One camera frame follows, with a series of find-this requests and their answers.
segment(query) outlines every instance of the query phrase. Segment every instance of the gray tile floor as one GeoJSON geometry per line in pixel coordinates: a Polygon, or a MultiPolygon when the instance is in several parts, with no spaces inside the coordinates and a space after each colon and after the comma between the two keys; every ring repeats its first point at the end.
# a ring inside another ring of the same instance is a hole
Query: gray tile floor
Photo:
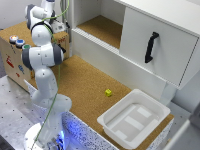
{"type": "Polygon", "coordinates": [[[0,78],[5,76],[5,75],[6,75],[6,72],[5,72],[5,69],[4,69],[3,60],[2,60],[1,52],[0,52],[0,78]]]}

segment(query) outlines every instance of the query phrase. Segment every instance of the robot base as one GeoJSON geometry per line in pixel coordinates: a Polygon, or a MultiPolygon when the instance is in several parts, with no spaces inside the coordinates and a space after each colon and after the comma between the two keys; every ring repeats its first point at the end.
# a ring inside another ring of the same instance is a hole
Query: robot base
{"type": "MultiPolygon", "coordinates": [[[[46,145],[46,146],[43,146],[41,145],[39,142],[36,142],[33,149],[32,146],[33,146],[33,143],[34,143],[34,139],[36,138],[37,136],[37,133],[39,132],[39,130],[41,129],[41,125],[40,123],[38,124],[35,124],[34,126],[32,126],[25,134],[25,137],[24,137],[24,149],[25,150],[56,150],[55,147],[52,147],[49,149],[49,147],[46,145]]],[[[60,133],[63,137],[63,147],[64,147],[64,150],[68,147],[69,145],[69,142],[70,142],[70,139],[65,137],[64,133],[60,133]]]]}

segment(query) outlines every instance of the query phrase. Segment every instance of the white plastic tray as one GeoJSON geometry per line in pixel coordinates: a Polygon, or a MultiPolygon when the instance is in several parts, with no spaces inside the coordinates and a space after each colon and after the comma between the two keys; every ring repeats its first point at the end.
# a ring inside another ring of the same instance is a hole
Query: white plastic tray
{"type": "Polygon", "coordinates": [[[97,120],[125,149],[136,149],[169,115],[170,109],[140,90],[133,90],[97,120]]]}

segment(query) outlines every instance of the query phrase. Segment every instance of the black drawer handle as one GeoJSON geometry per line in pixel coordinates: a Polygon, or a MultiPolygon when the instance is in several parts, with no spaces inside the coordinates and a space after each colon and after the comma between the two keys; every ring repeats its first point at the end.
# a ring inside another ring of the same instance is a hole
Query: black drawer handle
{"type": "Polygon", "coordinates": [[[145,56],[145,63],[149,63],[152,61],[153,57],[151,56],[154,40],[159,37],[159,34],[156,32],[153,32],[151,38],[149,39],[148,47],[147,47],[147,52],[145,56]]]}

